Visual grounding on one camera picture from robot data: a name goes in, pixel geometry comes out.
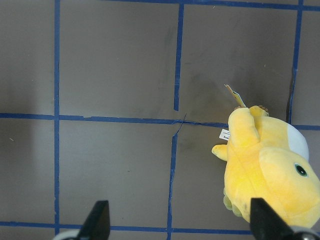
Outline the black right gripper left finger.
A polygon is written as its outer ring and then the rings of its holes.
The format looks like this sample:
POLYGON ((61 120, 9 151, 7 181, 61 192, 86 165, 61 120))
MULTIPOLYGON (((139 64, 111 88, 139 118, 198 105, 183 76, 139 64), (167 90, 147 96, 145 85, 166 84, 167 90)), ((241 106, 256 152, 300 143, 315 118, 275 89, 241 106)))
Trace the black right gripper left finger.
POLYGON ((107 240, 111 232, 110 208, 108 200, 98 200, 79 233, 78 240, 107 240))

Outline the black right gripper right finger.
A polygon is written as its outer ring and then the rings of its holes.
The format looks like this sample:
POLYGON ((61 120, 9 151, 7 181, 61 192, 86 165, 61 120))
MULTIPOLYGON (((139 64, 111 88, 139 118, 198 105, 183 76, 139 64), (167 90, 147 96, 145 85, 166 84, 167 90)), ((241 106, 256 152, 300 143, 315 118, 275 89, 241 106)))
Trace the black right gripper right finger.
POLYGON ((256 240, 290 240, 293 230, 263 198, 250 201, 250 230, 256 240))

